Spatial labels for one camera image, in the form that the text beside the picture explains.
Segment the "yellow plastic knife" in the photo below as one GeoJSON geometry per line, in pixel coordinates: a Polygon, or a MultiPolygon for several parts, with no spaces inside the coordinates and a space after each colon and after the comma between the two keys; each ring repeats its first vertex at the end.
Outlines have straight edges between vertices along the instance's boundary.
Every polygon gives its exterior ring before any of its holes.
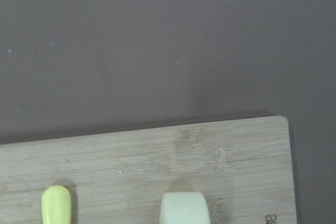
{"type": "Polygon", "coordinates": [[[41,197],[41,215],[44,224],[71,223],[71,194],[61,185],[47,188],[41,197]]]}

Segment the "bamboo cutting board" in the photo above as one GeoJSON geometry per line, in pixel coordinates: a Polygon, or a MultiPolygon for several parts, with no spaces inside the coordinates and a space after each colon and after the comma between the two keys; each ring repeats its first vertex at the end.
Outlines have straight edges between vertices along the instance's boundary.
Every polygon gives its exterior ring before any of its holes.
{"type": "Polygon", "coordinates": [[[282,116],[1,146],[1,223],[41,223],[58,184],[73,223],[158,223],[167,191],[198,191],[212,223],[296,223],[282,116]]]}

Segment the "lemon slice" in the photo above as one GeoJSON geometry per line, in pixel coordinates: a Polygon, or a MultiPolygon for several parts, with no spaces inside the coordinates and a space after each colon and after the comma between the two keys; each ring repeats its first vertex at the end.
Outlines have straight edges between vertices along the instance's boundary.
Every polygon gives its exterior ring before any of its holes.
{"type": "Polygon", "coordinates": [[[162,197],[159,223],[210,223],[204,196],[199,192],[169,192],[162,197]]]}

